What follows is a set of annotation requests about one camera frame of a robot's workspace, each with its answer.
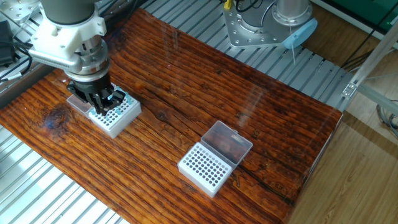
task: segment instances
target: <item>open box lid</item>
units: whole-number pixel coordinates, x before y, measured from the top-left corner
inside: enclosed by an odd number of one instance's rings
[[[253,147],[253,143],[240,136],[237,131],[232,130],[221,121],[217,121],[201,137],[201,144],[234,168],[239,165]]]

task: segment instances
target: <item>wooden tabletop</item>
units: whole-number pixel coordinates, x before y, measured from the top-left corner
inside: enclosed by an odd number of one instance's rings
[[[142,113],[111,139],[66,102],[56,70],[0,124],[132,223],[286,223],[341,113],[134,13],[109,45],[112,82]],[[220,120],[254,145],[215,198],[177,162]]]

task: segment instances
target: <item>metal slotted rail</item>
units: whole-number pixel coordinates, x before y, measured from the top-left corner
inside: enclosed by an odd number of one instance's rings
[[[104,6],[109,1],[102,1]],[[340,93],[352,75],[308,49],[231,48],[218,0],[156,0],[141,8],[155,17],[279,81],[343,111],[349,101]],[[41,23],[40,14],[16,38],[27,41]],[[13,31],[19,24],[11,22]],[[22,70],[20,59],[12,67]],[[0,84],[1,92],[12,88]],[[0,223],[127,223],[92,194],[0,126]]]

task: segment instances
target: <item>wooden floor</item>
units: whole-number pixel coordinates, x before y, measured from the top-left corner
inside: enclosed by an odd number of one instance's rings
[[[367,34],[314,8],[320,27],[305,46],[341,66]],[[377,43],[370,39],[358,55]],[[385,56],[371,76],[398,72],[397,61],[398,51]],[[398,99],[398,75],[366,84]],[[366,97],[354,97],[289,223],[398,223],[398,140],[380,123],[375,108]]]

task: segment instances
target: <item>green panel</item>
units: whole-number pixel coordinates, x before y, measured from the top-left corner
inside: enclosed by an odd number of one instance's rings
[[[373,26],[378,25],[383,17],[395,6],[398,0],[324,0],[331,2],[349,11],[352,15],[360,17]],[[390,21],[398,16],[398,9],[380,24],[378,28],[388,31],[391,27]]]

